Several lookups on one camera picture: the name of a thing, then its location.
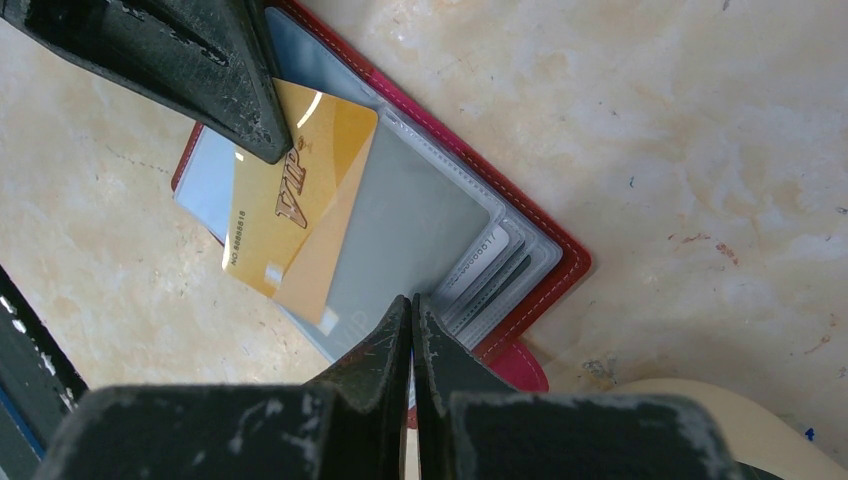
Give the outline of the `red leather card holder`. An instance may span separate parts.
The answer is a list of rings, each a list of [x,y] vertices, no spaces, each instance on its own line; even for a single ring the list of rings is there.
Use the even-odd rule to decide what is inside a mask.
[[[546,391],[519,338],[587,251],[311,12],[278,1],[264,20],[292,145],[264,160],[198,125],[172,182],[224,272],[330,362],[421,295],[507,382]]]

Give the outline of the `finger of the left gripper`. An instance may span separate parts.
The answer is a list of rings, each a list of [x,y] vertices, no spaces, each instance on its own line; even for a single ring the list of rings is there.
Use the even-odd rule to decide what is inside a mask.
[[[270,165],[294,145],[261,1],[18,0],[1,17],[52,53],[200,122]]]

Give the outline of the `gold VIP card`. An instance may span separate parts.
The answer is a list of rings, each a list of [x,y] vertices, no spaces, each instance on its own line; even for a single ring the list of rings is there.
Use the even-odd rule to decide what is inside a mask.
[[[295,83],[274,86],[294,144],[274,165],[236,149],[222,268],[318,325],[378,115]]]

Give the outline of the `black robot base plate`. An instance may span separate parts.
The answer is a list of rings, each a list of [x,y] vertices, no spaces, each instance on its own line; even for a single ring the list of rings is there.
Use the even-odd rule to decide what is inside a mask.
[[[1,273],[1,477],[30,479],[88,390],[6,272]]]

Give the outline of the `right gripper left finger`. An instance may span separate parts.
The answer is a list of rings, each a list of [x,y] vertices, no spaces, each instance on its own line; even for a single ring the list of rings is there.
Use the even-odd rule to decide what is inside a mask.
[[[411,303],[301,384],[113,386],[60,425],[39,479],[400,479]]]

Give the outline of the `dark grey card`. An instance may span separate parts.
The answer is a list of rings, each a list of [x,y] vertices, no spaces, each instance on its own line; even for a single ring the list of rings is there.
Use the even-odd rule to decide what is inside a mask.
[[[377,126],[318,323],[284,313],[331,362],[377,326],[399,295],[434,292],[498,210],[414,131]]]

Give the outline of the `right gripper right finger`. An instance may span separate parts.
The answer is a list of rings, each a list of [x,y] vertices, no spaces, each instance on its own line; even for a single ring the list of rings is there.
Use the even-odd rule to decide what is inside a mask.
[[[654,394],[521,392],[452,334],[427,298],[411,306],[425,479],[738,479],[706,409]]]

